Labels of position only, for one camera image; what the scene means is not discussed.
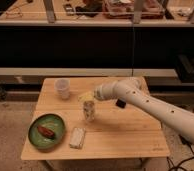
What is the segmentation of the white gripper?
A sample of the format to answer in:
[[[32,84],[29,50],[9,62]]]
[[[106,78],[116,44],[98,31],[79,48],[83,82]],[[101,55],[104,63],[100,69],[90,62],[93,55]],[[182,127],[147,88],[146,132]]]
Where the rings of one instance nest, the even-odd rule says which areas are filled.
[[[116,93],[114,92],[116,83],[105,83],[97,86],[94,89],[94,98],[99,101],[116,99]]]

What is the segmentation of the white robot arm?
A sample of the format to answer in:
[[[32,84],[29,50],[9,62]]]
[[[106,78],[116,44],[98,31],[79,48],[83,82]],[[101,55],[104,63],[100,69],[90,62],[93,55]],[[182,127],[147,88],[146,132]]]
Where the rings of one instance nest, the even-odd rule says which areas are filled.
[[[134,105],[194,144],[194,113],[146,94],[135,77],[103,83],[95,88],[94,97],[99,101],[119,99]]]

